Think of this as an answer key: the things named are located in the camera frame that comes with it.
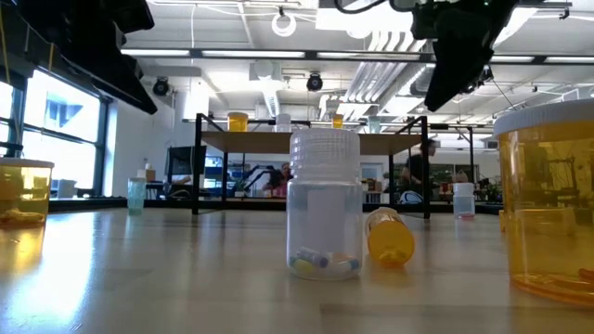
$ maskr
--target ceiling light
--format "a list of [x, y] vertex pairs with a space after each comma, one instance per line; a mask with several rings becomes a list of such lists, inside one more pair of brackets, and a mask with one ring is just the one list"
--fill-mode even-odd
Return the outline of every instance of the ceiling light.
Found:
[[491, 63], [498, 63], [498, 62], [522, 62], [528, 63], [532, 62], [535, 58], [528, 57], [528, 56], [492, 56]]
[[122, 49], [123, 55], [137, 57], [188, 57], [189, 50], [183, 49]]
[[548, 57], [546, 63], [594, 63], [594, 57]]
[[371, 33], [370, 29], [367, 28], [355, 28], [355, 29], [348, 29], [346, 34], [348, 34], [351, 38], [355, 39], [364, 39]]
[[420, 53], [414, 52], [318, 52], [320, 59], [353, 59], [369, 61], [419, 61]]
[[302, 51], [203, 50], [204, 58], [305, 58]]
[[[356, 9], [361, 4], [346, 6], [346, 9]], [[331, 31], [348, 31], [353, 27], [365, 27], [371, 31], [384, 32], [409, 32], [413, 16], [392, 10], [386, 1], [384, 4], [373, 7], [356, 15], [343, 14], [334, 6], [318, 8], [316, 12], [316, 29]]]
[[[278, 20], [280, 18], [289, 18], [289, 25], [284, 28], [280, 28], [278, 26]], [[275, 17], [272, 19], [272, 31], [280, 37], [289, 37], [295, 32], [295, 30], [297, 30], [297, 21], [295, 20], [295, 17], [291, 14], [276, 14]]]

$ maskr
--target clear plastic jar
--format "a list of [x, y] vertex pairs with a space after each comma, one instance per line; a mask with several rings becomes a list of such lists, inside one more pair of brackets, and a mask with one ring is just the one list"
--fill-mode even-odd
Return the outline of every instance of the clear plastic jar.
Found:
[[359, 136], [309, 129], [291, 137], [287, 266], [299, 277], [338, 280], [361, 268]]
[[474, 218], [474, 184], [454, 184], [454, 217], [456, 219]]

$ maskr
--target glass window pane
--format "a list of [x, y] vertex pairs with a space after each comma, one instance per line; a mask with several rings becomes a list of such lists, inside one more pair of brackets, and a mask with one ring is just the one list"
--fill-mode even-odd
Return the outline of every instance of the glass window pane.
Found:
[[35, 71], [29, 79], [25, 123], [97, 141], [99, 99]]
[[10, 118], [11, 110], [12, 87], [6, 83], [0, 83], [0, 117]]
[[[0, 141], [8, 141], [8, 125], [0, 124]], [[0, 156], [6, 154], [6, 148], [0, 148]]]
[[52, 161], [56, 164], [52, 179], [74, 180], [78, 188], [93, 187], [95, 146], [72, 143], [29, 131], [25, 131], [22, 144], [23, 158]]

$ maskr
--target white ceiling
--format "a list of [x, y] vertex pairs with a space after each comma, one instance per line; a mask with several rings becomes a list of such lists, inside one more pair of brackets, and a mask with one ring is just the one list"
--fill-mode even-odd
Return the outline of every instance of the white ceiling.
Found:
[[[593, 17], [594, 1], [574, 0], [572, 16]], [[236, 6], [218, 6], [216, 9], [238, 14]], [[146, 32], [127, 35], [126, 47], [191, 47], [190, 17], [192, 6], [155, 6], [150, 4], [155, 19], [155, 28]], [[275, 13], [270, 8], [245, 7], [249, 15]], [[315, 10], [292, 11], [302, 15], [316, 14]], [[540, 10], [536, 16], [556, 16], [560, 10]], [[197, 6], [194, 12], [194, 46], [197, 48], [262, 48], [262, 49], [318, 49], [318, 50], [363, 50], [368, 48], [370, 38], [354, 39], [346, 32], [316, 30], [315, 23], [297, 19], [296, 32], [290, 37], [277, 36], [271, 29], [272, 16], [246, 16], [245, 25], [238, 15], [227, 15], [209, 8]], [[581, 19], [566, 20], [529, 19], [512, 37], [497, 47], [497, 52], [534, 54], [592, 54], [594, 55], [594, 21]], [[151, 69], [172, 69], [193, 66], [202, 70], [210, 79], [213, 88], [226, 104], [212, 103], [220, 113], [230, 109], [253, 109], [255, 104], [264, 104], [263, 96], [256, 91], [245, 91], [248, 85], [249, 60], [196, 59], [141, 59], [141, 64], [151, 80]], [[312, 62], [280, 61], [283, 76], [289, 77], [289, 89], [279, 91], [281, 105], [309, 105], [317, 108], [322, 94], [307, 93], [305, 82], [309, 72], [320, 72], [324, 89], [346, 90], [355, 76], [358, 63], [355, 62]], [[558, 96], [544, 94], [544, 91], [565, 92], [572, 87], [594, 84], [594, 66], [494, 66], [496, 82], [513, 104], [533, 99], [545, 103]], [[170, 84], [178, 90], [188, 87], [189, 78], [170, 77]], [[533, 83], [538, 86], [534, 93]], [[488, 119], [494, 113], [507, 109], [510, 102], [501, 95], [493, 84], [482, 87], [476, 94], [465, 96], [460, 103], [449, 102], [438, 114], [439, 120], [457, 119], [456, 115], [468, 115], [476, 122]]]

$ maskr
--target shelf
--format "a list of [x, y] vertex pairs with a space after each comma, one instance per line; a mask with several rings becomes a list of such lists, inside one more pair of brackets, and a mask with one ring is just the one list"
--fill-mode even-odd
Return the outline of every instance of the shelf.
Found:
[[[203, 132], [202, 141], [227, 153], [289, 154], [291, 133]], [[393, 155], [420, 143], [420, 135], [359, 135], [361, 155]]]

